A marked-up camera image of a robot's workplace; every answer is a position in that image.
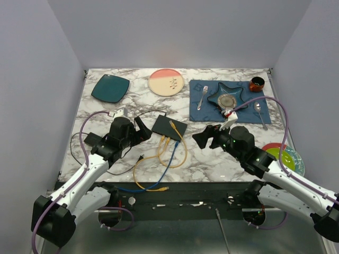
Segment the black network switch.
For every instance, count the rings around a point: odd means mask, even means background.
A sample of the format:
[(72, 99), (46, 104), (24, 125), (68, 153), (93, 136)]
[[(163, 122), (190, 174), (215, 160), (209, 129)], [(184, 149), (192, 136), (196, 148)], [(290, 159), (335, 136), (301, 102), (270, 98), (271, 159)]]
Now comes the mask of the black network switch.
[(164, 135), (165, 137), (171, 138), (175, 141), (180, 141), (181, 138), (178, 135), (178, 133), (170, 125), (170, 121), (174, 123), (176, 129), (178, 130), (180, 135), (183, 137), (188, 125), (183, 122), (171, 119), (164, 115), (158, 116), (151, 130), (154, 133), (157, 133), (159, 135)]

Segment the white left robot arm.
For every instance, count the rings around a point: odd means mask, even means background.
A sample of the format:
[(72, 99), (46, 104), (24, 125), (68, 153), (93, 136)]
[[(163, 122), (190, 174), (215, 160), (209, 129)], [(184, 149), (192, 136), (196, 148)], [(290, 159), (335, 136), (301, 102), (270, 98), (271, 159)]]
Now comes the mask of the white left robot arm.
[(109, 132), (101, 137), (90, 133), (85, 142), (92, 148), (85, 163), (57, 191), (49, 197), (39, 196), (33, 205), (32, 244), (37, 235), (57, 247), (63, 247), (73, 236), (76, 225), (99, 207), (114, 208), (115, 193), (96, 187), (87, 194), (94, 182), (122, 157), (126, 148), (132, 148), (151, 138), (152, 131), (136, 117), (131, 122), (115, 115)]

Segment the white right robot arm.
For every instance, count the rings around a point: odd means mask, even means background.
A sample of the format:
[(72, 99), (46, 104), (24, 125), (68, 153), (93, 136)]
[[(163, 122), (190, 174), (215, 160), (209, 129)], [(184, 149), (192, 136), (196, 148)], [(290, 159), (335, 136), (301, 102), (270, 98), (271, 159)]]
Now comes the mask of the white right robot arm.
[(309, 207), (310, 217), (317, 233), (327, 240), (338, 242), (338, 194), (287, 170), (275, 156), (255, 146), (255, 138), (244, 126), (220, 130), (208, 125), (192, 138), (200, 149), (212, 139), (211, 149), (222, 148), (234, 157), (249, 174), (272, 183)]

